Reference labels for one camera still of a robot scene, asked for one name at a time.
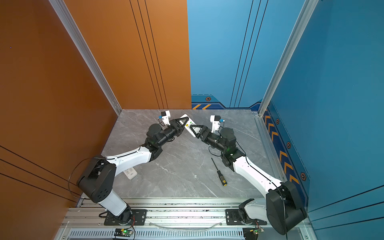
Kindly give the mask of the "black yellow screwdriver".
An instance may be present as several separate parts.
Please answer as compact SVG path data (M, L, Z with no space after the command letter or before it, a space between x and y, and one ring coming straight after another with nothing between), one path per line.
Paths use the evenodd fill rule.
M226 181L224 175L223 175L223 174L221 173L221 171L218 169L218 167L217 167L217 165L216 165L216 163L215 163L215 161L214 161L213 158L212 158L212 162L213 162L213 164L214 164L214 166L215 166L215 168L216 168L216 170L217 170L217 174L218 174L218 177L219 177L219 179L220 179L222 185L223 185L223 186L227 186L227 181Z

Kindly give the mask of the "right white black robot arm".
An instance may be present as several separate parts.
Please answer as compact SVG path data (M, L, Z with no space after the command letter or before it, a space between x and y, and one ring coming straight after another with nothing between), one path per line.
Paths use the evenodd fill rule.
M255 199L248 199L239 205L239 216L244 224L257 220L265 221L281 235L307 218L304 203L294 183L282 182L256 166L238 144L234 130L222 128L219 134L203 125L191 125L191 131L203 143L219 150L224 165L244 177L265 198L264 206Z

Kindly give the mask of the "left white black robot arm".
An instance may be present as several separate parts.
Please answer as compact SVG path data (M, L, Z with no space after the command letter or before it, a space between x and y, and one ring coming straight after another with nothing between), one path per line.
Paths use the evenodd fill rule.
M189 117L170 120L165 129L161 124L149 127L144 144L119 155L91 158L80 175L77 186L94 203L101 205L119 224L131 223L131 207L113 190L115 177L137 165L154 161L163 151L162 147L179 137L189 121Z

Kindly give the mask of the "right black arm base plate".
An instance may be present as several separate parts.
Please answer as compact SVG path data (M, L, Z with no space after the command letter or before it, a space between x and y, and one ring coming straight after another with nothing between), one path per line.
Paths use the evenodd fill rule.
M266 221L259 219L251 219L248 217L244 210L240 209L226 209L226 221L228 226L235 225L256 225L256 226L265 226L267 225Z

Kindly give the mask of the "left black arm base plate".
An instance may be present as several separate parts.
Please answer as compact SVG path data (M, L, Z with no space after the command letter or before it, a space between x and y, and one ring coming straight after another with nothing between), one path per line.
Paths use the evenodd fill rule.
M104 225L105 226L144 226L147 217L147 210L131 210L129 218L124 221L120 218L114 216L112 213L107 212L105 217Z

